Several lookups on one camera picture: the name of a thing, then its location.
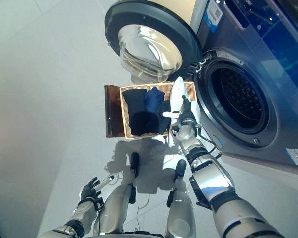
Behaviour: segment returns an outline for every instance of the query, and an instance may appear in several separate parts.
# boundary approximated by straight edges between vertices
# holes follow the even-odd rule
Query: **washing machine door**
[[[201,60],[199,40],[188,23],[151,1],[124,0],[111,6],[105,35],[122,66],[145,82],[187,78]]]

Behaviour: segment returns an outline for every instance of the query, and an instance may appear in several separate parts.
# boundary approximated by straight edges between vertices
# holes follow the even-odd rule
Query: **robot wrist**
[[[100,197],[100,198],[93,198],[93,197],[84,198],[82,201],[79,202],[77,207],[79,207],[82,203],[85,203],[87,201],[92,202],[94,204],[95,210],[98,212],[104,208],[104,201],[103,201],[102,197]]]

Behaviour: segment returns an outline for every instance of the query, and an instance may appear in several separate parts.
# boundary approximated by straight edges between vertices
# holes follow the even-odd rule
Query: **robot leg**
[[[138,175],[139,155],[131,154],[130,169],[134,177]],[[132,184],[118,186],[107,198],[104,209],[100,211],[93,228],[93,235],[99,236],[108,233],[122,233],[126,219],[128,203],[135,203],[136,188]]]
[[[167,206],[170,207],[166,238],[195,238],[196,228],[191,199],[186,194],[183,175],[186,167],[185,160],[177,164],[174,189],[170,192]]]

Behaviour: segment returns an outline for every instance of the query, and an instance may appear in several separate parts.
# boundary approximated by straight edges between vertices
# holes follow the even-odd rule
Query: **metal joint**
[[[194,180],[208,202],[223,192],[234,190],[229,173],[212,155],[199,156],[191,167],[194,170]]]

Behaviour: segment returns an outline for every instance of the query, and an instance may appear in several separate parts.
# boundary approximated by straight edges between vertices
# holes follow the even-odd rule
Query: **floor tile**
[[[51,8],[53,8],[56,4],[58,4],[62,0],[35,0],[41,13],[44,13]]]
[[[34,0],[0,0],[0,45],[40,15]]]

